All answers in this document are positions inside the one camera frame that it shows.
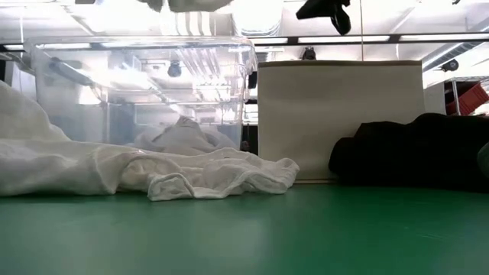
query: green table surface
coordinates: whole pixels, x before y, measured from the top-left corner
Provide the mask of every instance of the green table surface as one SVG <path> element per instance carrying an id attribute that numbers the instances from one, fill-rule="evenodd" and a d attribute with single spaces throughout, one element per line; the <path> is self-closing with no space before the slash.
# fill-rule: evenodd
<path id="1" fill-rule="evenodd" d="M 489 274 L 489 196 L 294 186 L 282 196 L 0 199 L 0 274 Z"/>

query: plastic storage container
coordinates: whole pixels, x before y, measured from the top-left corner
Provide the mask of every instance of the plastic storage container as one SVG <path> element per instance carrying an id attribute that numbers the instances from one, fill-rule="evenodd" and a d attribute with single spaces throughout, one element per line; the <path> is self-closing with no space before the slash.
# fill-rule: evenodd
<path id="1" fill-rule="evenodd" d="M 210 144 L 219 141 L 207 133 L 217 132 L 232 141 L 225 147 L 239 148 L 243 104 L 256 85 L 257 68 L 253 44 L 245 38 L 42 38 L 24 48 L 35 71 L 37 101 L 75 141 L 142 140 L 157 146 L 142 149 L 164 151 L 168 138 L 161 146 L 158 138 L 184 121 L 180 126 L 197 125 Z M 173 135 L 171 142 L 192 146 L 188 135 Z"/>

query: ceiling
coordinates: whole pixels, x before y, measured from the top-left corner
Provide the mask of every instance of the ceiling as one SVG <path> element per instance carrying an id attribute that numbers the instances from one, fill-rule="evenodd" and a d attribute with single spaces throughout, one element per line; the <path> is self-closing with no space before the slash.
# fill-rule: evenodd
<path id="1" fill-rule="evenodd" d="M 229 36 L 235 34 L 237 24 L 255 27 L 272 24 L 277 11 L 277 20 L 281 20 L 277 33 L 280 36 L 338 35 L 329 18 L 298 21 L 295 13 L 304 1 L 235 0 L 231 7 L 211 14 L 174 14 L 166 9 L 158 14 L 135 0 L 118 0 L 117 3 L 102 8 L 92 5 L 0 8 L 0 43 L 19 43 L 29 37 L 85 35 Z M 452 0 L 351 0 L 345 10 L 351 18 L 350 34 L 472 32 L 489 26 L 488 0 L 461 0 L 457 5 L 452 5 Z M 320 60 L 361 60 L 362 56 L 364 60 L 421 60 L 443 46 L 388 44 L 366 45 L 362 49 L 360 45 L 342 45 L 317 46 L 315 51 Z M 268 59 L 296 60 L 303 47 L 280 50 Z M 465 58 L 461 68 L 468 66 L 470 69 L 467 64 L 486 60 L 488 54 L 487 44 L 470 50 L 465 53 L 470 58 Z M 478 72 L 466 70 L 466 73 Z"/>

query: black fabric pile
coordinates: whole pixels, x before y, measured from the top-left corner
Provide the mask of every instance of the black fabric pile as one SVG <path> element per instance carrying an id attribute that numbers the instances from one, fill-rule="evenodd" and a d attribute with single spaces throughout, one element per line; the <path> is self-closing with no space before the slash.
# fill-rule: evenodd
<path id="1" fill-rule="evenodd" d="M 489 193 L 478 152 L 489 142 L 489 118 L 424 114 L 408 125 L 364 123 L 338 141 L 329 169 L 340 183 Z"/>

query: fluorescent light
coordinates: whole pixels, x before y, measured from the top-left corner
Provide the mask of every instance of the fluorescent light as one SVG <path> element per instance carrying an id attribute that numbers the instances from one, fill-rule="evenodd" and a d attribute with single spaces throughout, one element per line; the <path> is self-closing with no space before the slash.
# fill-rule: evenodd
<path id="1" fill-rule="evenodd" d="M 275 37 L 275 38 L 250 38 L 250 41 L 255 45 L 259 44 L 285 44 L 288 39 L 286 37 Z"/>
<path id="2" fill-rule="evenodd" d="M 274 52 L 284 52 L 283 47 L 255 47 L 254 51 L 257 53 L 274 53 Z"/>
<path id="3" fill-rule="evenodd" d="M 244 106 L 244 112 L 258 113 L 258 104 L 248 104 Z"/>
<path id="4" fill-rule="evenodd" d="M 138 44 L 137 42 L 130 41 L 130 42 L 124 42 L 124 41 L 118 41 L 118 42 L 104 42 L 101 43 L 103 47 L 148 47 L 150 44 Z"/>
<path id="5" fill-rule="evenodd" d="M 54 49 L 54 50 L 67 50 L 67 49 L 89 49 L 89 43 L 59 43 L 59 44 L 42 44 L 37 46 L 40 49 Z"/>
<path id="6" fill-rule="evenodd" d="M 388 35 L 363 36 L 364 42 L 384 42 L 389 40 Z M 350 35 L 344 37 L 299 37 L 300 44 L 312 43 L 353 43 L 362 42 L 362 36 Z"/>
<path id="7" fill-rule="evenodd" d="M 0 7 L 21 7 L 29 5 L 39 5 L 39 4 L 54 4 L 54 5 L 73 5 L 74 0 L 0 0 Z"/>
<path id="8" fill-rule="evenodd" d="M 22 44 L 19 45 L 4 45 L 7 50 L 24 50 L 24 46 Z"/>
<path id="9" fill-rule="evenodd" d="M 403 35 L 401 41 L 418 41 L 418 40 L 471 40 L 471 39 L 487 39 L 488 33 L 480 34 L 417 34 Z"/>

